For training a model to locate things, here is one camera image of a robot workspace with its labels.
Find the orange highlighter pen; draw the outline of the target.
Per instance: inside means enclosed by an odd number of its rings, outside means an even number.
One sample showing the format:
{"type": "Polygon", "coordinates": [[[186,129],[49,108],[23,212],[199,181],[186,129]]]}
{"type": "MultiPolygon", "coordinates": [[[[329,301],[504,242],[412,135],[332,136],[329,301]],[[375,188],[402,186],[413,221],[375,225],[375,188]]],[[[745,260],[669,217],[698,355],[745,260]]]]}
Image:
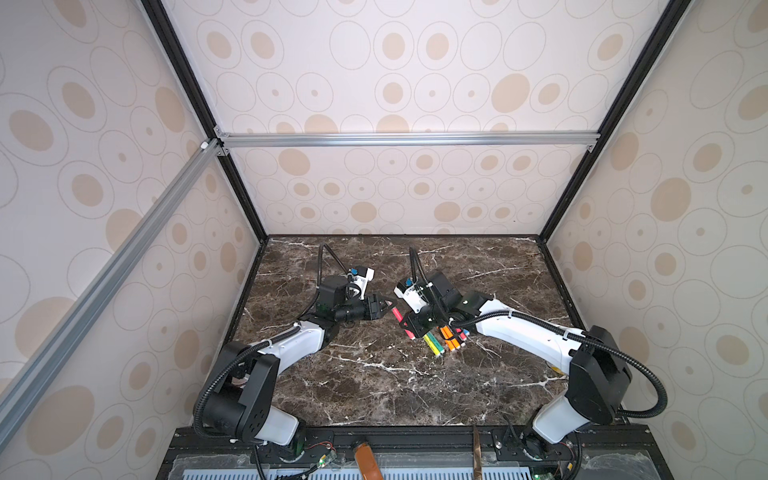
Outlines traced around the orange highlighter pen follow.
{"type": "Polygon", "coordinates": [[[460,343],[449,327],[441,327],[439,331],[449,351],[454,351],[460,347],[460,343]]]}
{"type": "Polygon", "coordinates": [[[446,342],[451,345],[452,350],[458,349],[462,346],[462,342],[460,338],[456,335],[455,331],[452,330],[450,327],[443,327],[442,332],[446,339],[446,342]]]}

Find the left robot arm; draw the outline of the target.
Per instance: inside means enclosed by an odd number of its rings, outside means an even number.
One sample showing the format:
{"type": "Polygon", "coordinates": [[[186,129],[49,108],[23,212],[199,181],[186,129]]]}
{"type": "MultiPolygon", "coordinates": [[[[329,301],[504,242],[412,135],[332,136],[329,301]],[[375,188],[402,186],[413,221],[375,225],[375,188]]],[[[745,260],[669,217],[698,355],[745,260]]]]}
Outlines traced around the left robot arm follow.
{"type": "Polygon", "coordinates": [[[296,443],[300,420],[272,405],[279,376],[328,346],[342,326],[378,320],[396,304],[392,297],[369,294],[332,308],[315,306],[272,338],[254,344],[226,344],[194,404],[195,433],[201,438],[247,444],[296,443]]]}

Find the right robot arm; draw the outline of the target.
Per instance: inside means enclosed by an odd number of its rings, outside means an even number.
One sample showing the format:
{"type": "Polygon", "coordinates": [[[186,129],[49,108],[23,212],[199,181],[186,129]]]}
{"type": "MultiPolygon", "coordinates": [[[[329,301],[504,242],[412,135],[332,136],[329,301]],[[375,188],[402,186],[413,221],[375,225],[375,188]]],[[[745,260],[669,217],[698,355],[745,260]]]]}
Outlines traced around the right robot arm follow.
{"type": "Polygon", "coordinates": [[[610,332],[601,327],[566,329],[480,292],[441,295],[434,286],[416,285],[397,286],[394,292],[411,309],[405,329],[415,335],[423,336],[435,327],[467,330],[533,354],[567,377],[566,390],[540,407],[517,434],[518,442],[535,455],[587,424],[610,425],[618,417],[653,418],[668,405],[668,393],[658,376],[620,351],[610,332]],[[632,370],[653,386],[656,403],[652,407],[622,407],[632,370]]]}

